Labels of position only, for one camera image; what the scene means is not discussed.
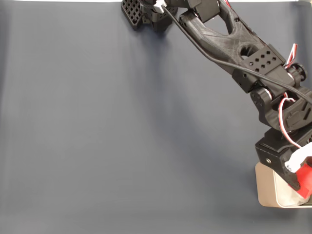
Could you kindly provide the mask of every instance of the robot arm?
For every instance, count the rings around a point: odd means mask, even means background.
[[[121,7],[134,29],[150,23],[155,31],[164,31],[174,20],[207,58],[227,71],[244,92],[250,93],[260,122],[271,127],[255,145],[260,162],[299,191],[296,173],[285,166],[297,147],[281,133],[278,106],[284,94],[294,99],[282,108],[285,131],[300,146],[312,141],[312,91],[301,86],[307,78],[304,67],[297,63],[284,67],[285,59],[246,25],[227,0],[166,0],[157,2],[154,8],[155,4],[155,0],[123,0]],[[178,7],[188,8],[179,16],[179,22],[174,18]],[[216,15],[224,20],[229,35],[204,25]]]

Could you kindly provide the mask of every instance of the black cable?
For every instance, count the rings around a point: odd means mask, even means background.
[[[232,68],[235,68],[235,69],[238,69],[238,70],[241,70],[243,72],[246,72],[246,73],[249,73],[255,77],[258,77],[259,79],[263,79],[263,80],[266,80],[268,82],[271,82],[273,84],[276,84],[280,87],[283,87],[285,89],[288,89],[289,91],[297,94],[298,96],[302,97],[305,101],[307,101],[310,105],[312,105],[312,98],[308,97],[307,95],[305,95],[304,93],[300,92],[299,90],[297,90],[296,88],[290,86],[290,85],[287,85],[287,84],[284,84],[278,80],[274,80],[274,79],[271,79],[267,76],[264,76],[258,72],[255,72],[249,68],[246,68],[246,67],[242,67],[242,66],[239,66],[239,65],[236,65],[234,63],[230,63],[230,62],[226,62],[226,61],[222,61],[222,60],[219,60],[217,58],[214,58],[212,57],[211,55],[209,55],[199,44],[197,41],[195,41],[195,39],[182,27],[182,25],[179,23],[179,21],[174,17],[173,14],[171,14],[171,12],[164,6],[162,6],[162,9],[164,9],[164,11],[169,15],[169,17],[173,20],[173,22],[178,26],[178,28],[185,34],[185,36],[191,41],[191,43],[207,58],[209,59],[210,61],[214,62],[214,63],[217,63],[217,64],[221,64],[221,65],[225,65],[225,66],[228,66],[228,67],[232,67]]]

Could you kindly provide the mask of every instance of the red and white wire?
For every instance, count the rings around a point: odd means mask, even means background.
[[[287,59],[285,68],[289,68],[289,66],[290,66],[290,65],[294,62],[294,60],[296,59],[297,47],[298,47],[298,44],[296,44],[296,43],[294,43],[294,44],[292,45],[292,50],[291,50],[291,53],[289,54],[289,57],[288,57],[288,59]]]
[[[290,136],[288,135],[285,126],[284,126],[284,122],[283,122],[283,105],[285,101],[292,101],[295,102],[295,100],[293,98],[288,98],[288,97],[284,97],[278,107],[278,119],[279,119],[279,127],[281,128],[282,134],[284,135],[284,137],[286,138],[287,141],[289,141],[291,144],[293,144],[294,146],[296,146],[297,148],[301,148],[300,145],[298,145],[296,142],[294,142]]]

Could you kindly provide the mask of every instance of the gray fabric surface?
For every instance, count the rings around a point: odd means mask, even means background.
[[[233,7],[311,71],[309,3]],[[176,27],[134,32],[120,3],[0,9],[1,234],[312,232],[310,210],[258,203],[268,127]]]

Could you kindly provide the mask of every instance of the red connector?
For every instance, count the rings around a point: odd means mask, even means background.
[[[304,164],[296,174],[301,187],[297,193],[307,199],[312,194],[312,167]]]

